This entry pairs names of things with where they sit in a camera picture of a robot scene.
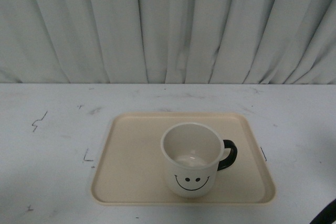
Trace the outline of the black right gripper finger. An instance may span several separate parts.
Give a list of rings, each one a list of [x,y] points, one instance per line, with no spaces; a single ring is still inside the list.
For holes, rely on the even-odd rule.
[[[336,200],[329,203],[310,224],[332,224],[336,220]]]

